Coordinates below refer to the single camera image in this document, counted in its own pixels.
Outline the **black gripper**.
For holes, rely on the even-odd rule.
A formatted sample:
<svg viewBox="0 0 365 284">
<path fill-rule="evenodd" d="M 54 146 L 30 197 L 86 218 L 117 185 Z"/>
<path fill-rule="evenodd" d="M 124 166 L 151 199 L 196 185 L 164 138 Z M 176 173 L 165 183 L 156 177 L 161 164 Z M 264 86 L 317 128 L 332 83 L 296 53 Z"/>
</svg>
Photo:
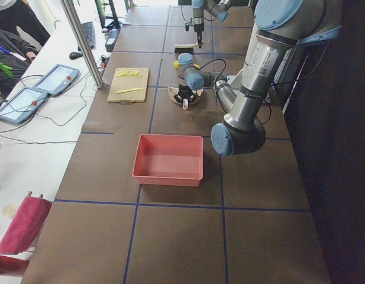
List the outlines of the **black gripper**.
<svg viewBox="0 0 365 284">
<path fill-rule="evenodd" d="M 201 90 L 192 91 L 189 88 L 179 89 L 173 91 L 173 102 L 182 104 L 184 99 L 187 99 L 188 104 L 196 104 L 201 98 Z"/>
<path fill-rule="evenodd" d="M 202 32 L 204 31 L 204 17 L 192 17 L 189 21 L 185 22 L 185 30 L 189 31 L 189 28 L 193 27 L 194 32 L 197 35 L 198 48 L 202 48 Z"/>
</svg>

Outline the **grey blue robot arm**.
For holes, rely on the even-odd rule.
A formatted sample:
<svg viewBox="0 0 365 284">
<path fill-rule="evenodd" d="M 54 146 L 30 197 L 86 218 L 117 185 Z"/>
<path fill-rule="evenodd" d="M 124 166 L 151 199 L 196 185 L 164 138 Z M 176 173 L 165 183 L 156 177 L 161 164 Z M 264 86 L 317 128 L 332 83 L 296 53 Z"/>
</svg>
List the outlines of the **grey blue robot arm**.
<svg viewBox="0 0 365 284">
<path fill-rule="evenodd" d="M 266 132 L 257 113 L 285 53 L 338 37 L 342 10 L 342 1 L 258 1 L 244 67 L 237 75 L 237 91 L 224 75 L 194 66 L 191 54 L 179 55 L 180 90 L 187 94 L 211 87 L 226 112 L 211 130 L 211 143 L 218 154 L 252 153 L 263 146 Z"/>
<path fill-rule="evenodd" d="M 202 33 L 205 29 L 204 12 L 213 16 L 214 20 L 223 22 L 228 16 L 228 10 L 231 7 L 251 7 L 254 8 L 257 1 L 235 1 L 235 0 L 193 0 L 193 1 L 178 1 L 180 6 L 191 6 L 192 17 L 190 20 L 185 20 L 185 30 L 189 31 L 193 27 L 196 33 L 198 48 L 202 47 Z"/>
</svg>

